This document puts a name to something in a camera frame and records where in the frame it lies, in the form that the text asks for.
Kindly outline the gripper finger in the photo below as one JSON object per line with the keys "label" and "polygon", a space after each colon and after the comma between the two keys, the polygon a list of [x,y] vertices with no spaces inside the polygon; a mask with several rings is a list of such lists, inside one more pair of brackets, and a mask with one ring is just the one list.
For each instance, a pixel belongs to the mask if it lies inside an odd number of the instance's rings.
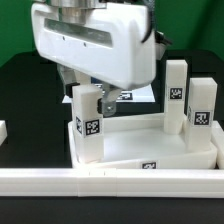
{"label": "gripper finger", "polygon": [[58,74],[63,83],[64,94],[72,97],[72,87],[91,83],[91,77],[78,70],[66,67],[64,65],[57,65]]}
{"label": "gripper finger", "polygon": [[97,110],[104,117],[113,116],[116,113],[116,100],[120,96],[122,90],[108,83],[102,83],[99,90],[99,98],[97,100]]}

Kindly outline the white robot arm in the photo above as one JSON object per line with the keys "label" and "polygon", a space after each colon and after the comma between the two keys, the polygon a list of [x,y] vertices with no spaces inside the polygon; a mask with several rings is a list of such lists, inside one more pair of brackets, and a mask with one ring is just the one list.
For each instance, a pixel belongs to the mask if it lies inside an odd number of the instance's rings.
{"label": "white robot arm", "polygon": [[38,53],[104,85],[100,112],[110,116],[123,90],[153,82],[171,44],[157,30],[155,0],[34,0],[31,24]]}

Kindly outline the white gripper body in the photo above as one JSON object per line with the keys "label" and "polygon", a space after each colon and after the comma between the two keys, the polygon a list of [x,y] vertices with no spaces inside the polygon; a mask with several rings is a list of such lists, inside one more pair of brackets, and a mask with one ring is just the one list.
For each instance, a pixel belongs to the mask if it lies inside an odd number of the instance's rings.
{"label": "white gripper body", "polygon": [[109,2],[86,12],[82,24],[62,18],[60,8],[31,7],[38,53],[123,90],[149,85],[156,76],[155,32],[144,5]]}

